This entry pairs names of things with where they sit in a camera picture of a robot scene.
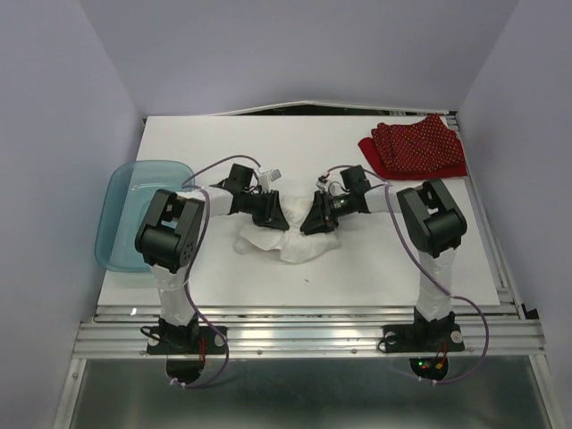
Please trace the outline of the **red polka dot skirt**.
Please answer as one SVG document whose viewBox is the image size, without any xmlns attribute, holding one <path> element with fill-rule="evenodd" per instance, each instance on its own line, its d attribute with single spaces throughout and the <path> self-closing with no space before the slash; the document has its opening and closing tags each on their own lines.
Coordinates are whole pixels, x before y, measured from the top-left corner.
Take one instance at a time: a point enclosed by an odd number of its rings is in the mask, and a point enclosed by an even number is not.
<svg viewBox="0 0 572 429">
<path fill-rule="evenodd" d="M 358 147 L 374 172 L 390 181 L 467 176 L 461 141 L 437 114 L 409 125 L 380 122 Z"/>
</svg>

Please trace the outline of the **teal plastic bin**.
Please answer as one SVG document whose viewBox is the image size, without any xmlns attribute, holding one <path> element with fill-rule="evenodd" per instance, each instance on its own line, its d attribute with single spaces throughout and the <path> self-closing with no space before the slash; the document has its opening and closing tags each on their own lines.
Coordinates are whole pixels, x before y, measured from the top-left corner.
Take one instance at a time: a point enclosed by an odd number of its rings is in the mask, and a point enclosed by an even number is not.
<svg viewBox="0 0 572 429">
<path fill-rule="evenodd" d="M 111 176 L 105 193 L 94 253 L 104 269 L 145 273 L 148 265 L 135 249 L 135 238 L 149 204 L 159 189 L 180 191 L 193 175 L 184 163 L 144 160 L 124 164 Z"/>
</svg>

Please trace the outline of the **white ruffled skirt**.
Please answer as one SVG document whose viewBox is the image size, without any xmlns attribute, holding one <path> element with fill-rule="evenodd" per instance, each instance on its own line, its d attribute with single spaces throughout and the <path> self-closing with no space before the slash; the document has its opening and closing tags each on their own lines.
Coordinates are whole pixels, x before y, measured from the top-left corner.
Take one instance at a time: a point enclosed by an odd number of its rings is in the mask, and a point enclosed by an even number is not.
<svg viewBox="0 0 572 429">
<path fill-rule="evenodd" d="M 304 264 L 341 245 L 335 232 L 302 233 L 300 227 L 309 214 L 311 198 L 283 196 L 280 204 L 290 228 L 287 231 L 269 229 L 249 221 L 241 228 L 234 244 L 238 254 L 272 252 L 285 263 Z"/>
</svg>

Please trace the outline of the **aluminium rail frame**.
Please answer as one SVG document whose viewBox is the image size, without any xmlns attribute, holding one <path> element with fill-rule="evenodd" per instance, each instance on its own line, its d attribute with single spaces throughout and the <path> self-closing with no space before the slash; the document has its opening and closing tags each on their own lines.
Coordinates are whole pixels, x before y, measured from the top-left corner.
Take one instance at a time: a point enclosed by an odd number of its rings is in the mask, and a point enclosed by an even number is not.
<svg viewBox="0 0 572 429">
<path fill-rule="evenodd" d="M 477 357 L 487 345 L 488 358 L 527 357 L 548 423 L 562 428 L 566 423 L 554 398 L 541 323 L 526 318 L 511 288 L 501 286 L 497 294 L 499 304 L 484 307 L 484 318 L 468 305 L 455 306 L 465 354 Z M 204 311 L 211 321 L 228 327 L 235 359 L 378 358 L 383 325 L 409 323 L 413 316 L 412 309 L 404 306 L 218 306 Z M 146 359 L 139 327 L 158 316 L 158 301 L 149 291 L 103 292 L 95 314 L 77 332 L 55 428 L 72 425 L 87 363 L 104 358 Z"/>
</svg>

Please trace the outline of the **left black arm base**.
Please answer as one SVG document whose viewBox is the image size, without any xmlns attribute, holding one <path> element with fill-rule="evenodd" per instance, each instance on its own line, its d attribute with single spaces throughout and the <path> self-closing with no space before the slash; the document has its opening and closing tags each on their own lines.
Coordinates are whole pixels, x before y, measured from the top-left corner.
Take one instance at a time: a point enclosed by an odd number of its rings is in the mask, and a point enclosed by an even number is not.
<svg viewBox="0 0 572 429">
<path fill-rule="evenodd" d="M 170 384 L 182 389 L 199 389 L 213 384 L 230 360 L 230 349 L 224 326 L 201 326 L 198 317 L 186 326 L 168 324 L 160 318 L 158 325 L 144 325 L 139 332 L 147 340 L 149 356 L 167 357 L 165 372 Z M 214 375 L 205 376 L 206 358 L 222 356 L 223 363 Z"/>
</svg>

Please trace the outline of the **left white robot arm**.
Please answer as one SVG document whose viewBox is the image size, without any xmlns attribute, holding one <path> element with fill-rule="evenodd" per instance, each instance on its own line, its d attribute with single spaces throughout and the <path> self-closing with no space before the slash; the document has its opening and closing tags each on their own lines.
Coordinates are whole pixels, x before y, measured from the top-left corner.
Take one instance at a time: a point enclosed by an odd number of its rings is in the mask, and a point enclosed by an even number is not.
<svg viewBox="0 0 572 429">
<path fill-rule="evenodd" d="M 161 313 L 168 327 L 168 341 L 180 352 L 198 345 L 198 329 L 191 322 L 197 311 L 187 298 L 190 268 L 194 264 L 208 221 L 213 216 L 246 214 L 255 226 L 287 231 L 290 226 L 280 204 L 279 192 L 271 188 L 282 177 L 274 169 L 256 172 L 234 164 L 228 177 L 181 194 L 166 189 L 155 192 L 135 238 L 135 249 L 143 256 L 156 279 Z"/>
</svg>

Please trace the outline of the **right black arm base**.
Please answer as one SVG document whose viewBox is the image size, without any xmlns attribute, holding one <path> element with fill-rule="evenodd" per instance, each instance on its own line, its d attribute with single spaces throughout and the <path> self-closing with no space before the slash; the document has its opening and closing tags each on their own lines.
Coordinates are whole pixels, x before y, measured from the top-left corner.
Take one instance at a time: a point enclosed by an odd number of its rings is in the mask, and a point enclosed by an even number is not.
<svg viewBox="0 0 572 429">
<path fill-rule="evenodd" d="M 431 383 L 445 382 L 449 354 L 465 350 L 456 315 L 427 321 L 416 309 L 412 324 L 386 324 L 377 349 L 384 354 L 414 354 L 409 364 L 414 375 Z"/>
</svg>

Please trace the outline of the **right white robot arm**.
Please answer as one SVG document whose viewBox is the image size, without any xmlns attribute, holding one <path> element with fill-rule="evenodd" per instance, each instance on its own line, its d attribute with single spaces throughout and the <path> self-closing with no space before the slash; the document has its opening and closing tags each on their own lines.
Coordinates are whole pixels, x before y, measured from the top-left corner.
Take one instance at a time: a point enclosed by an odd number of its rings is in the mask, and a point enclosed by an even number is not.
<svg viewBox="0 0 572 429">
<path fill-rule="evenodd" d="M 318 190 L 299 230 L 309 236 L 334 231 L 346 215 L 387 213 L 401 245 L 419 270 L 415 313 L 422 318 L 411 327 L 412 341 L 430 349 L 443 338 L 439 322 L 452 313 L 452 265 L 467 233 L 467 220 L 441 179 L 398 191 L 383 180 L 372 186 L 360 165 L 338 166 L 341 194 L 330 191 L 329 172 L 318 178 Z"/>
</svg>

